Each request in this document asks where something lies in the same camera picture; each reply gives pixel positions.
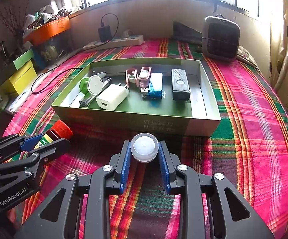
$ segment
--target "silver screw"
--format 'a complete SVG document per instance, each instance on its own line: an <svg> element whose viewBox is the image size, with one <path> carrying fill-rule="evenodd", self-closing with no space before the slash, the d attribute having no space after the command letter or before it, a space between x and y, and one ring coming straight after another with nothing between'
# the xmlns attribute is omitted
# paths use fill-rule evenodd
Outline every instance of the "silver screw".
<svg viewBox="0 0 288 239"><path fill-rule="evenodd" d="M109 172L109 171L111 171L112 169L113 169L113 167L110 166L109 164L103 166L103 171L105 171L105 172Z"/></svg>
<svg viewBox="0 0 288 239"><path fill-rule="evenodd" d="M69 173L66 177L65 177L68 181L72 181L75 179L75 175L73 173Z"/></svg>
<svg viewBox="0 0 288 239"><path fill-rule="evenodd" d="M224 175L222 173L218 172L218 173L215 173L215 178L217 180L222 180L224 178Z"/></svg>
<svg viewBox="0 0 288 239"><path fill-rule="evenodd" d="M185 164L180 164L177 168L181 171L186 171L188 167Z"/></svg>

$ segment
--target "striped fabric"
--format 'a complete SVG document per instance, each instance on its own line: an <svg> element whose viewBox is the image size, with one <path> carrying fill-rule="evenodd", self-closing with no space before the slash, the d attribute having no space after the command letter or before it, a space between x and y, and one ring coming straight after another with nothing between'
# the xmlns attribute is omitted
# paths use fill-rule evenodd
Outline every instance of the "striped fabric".
<svg viewBox="0 0 288 239"><path fill-rule="evenodd" d="M193 45L168 39L145 41L141 46L80 53L50 74L44 87L59 72L89 62L130 57L176 57L202 60L222 117L211 138L156 134L169 151L196 171L222 172L237 187L274 233L288 230L288 115L269 84L254 68L239 61L225 63L204 58ZM79 70L60 76L50 88L32 95L14 116L4 135L31 135L50 128L58 116L51 108L63 88ZM74 132L72 149L46 167L41 191L10 212L20 226L70 172L85 175L107 164L124 140L135 135L96 126L69 123ZM82 220L85 214L85 202ZM207 206L205 222L209 223ZM168 196L156 161L132 161L123 196L111 196L112 238L177 238L180 196ZM83 238L81 221L79 237Z"/></svg>

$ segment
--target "yellow and green label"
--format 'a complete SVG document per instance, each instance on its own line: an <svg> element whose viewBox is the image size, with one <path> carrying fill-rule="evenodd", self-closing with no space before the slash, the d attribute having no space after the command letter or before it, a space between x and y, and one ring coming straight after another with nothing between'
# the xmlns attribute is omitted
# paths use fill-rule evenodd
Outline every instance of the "yellow and green label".
<svg viewBox="0 0 288 239"><path fill-rule="evenodd" d="M53 140L47 134L44 134L44 136L41 138L41 140L38 142L38 144L34 147L34 149L45 146L45 145L52 143L52 142L53 142Z"/></svg>

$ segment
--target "orange tray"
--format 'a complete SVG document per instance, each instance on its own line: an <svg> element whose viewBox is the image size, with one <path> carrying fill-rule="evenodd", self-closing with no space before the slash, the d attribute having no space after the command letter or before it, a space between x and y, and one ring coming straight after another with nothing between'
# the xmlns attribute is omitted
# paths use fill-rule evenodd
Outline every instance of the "orange tray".
<svg viewBox="0 0 288 239"><path fill-rule="evenodd" d="M38 46L55 35L70 28L71 24L69 17L63 17L32 31L23 39L23 43L30 41L33 46Z"/></svg>

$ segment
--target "red lid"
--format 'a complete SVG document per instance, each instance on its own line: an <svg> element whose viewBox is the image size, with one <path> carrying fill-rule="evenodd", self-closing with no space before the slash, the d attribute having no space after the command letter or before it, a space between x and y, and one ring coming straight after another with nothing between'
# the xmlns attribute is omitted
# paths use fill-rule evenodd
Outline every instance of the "red lid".
<svg viewBox="0 0 288 239"><path fill-rule="evenodd" d="M63 123L62 120L58 120L54 123L51 129L59 135L61 138L70 139L73 136L73 132L69 127Z"/></svg>

